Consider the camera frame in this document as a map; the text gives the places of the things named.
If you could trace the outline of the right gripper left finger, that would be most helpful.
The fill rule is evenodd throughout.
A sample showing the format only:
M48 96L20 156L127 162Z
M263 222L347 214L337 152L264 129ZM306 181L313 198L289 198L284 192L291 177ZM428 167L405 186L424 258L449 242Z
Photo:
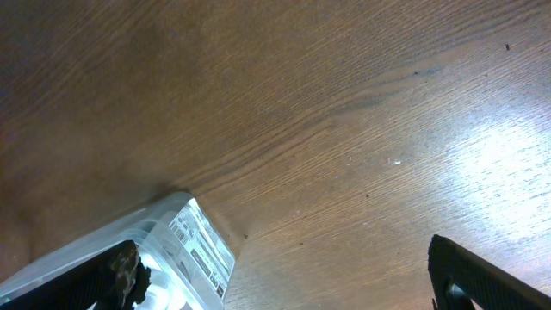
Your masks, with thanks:
M38 288L2 304L2 310L132 310L145 300L151 269L132 240L120 242Z

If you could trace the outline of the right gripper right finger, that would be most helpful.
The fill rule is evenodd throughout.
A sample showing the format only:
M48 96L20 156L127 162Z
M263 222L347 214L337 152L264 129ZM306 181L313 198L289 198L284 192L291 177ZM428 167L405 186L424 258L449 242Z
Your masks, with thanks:
M435 234L428 250L434 310L550 310L550 297L495 265Z

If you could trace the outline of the clear plastic container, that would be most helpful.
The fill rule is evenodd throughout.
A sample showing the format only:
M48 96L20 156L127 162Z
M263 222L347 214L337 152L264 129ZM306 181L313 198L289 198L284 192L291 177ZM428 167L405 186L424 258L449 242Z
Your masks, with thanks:
M1 285L1 303L44 288L110 247L132 241L150 270L135 309L221 309L235 266L225 240L197 200L176 192L32 262Z

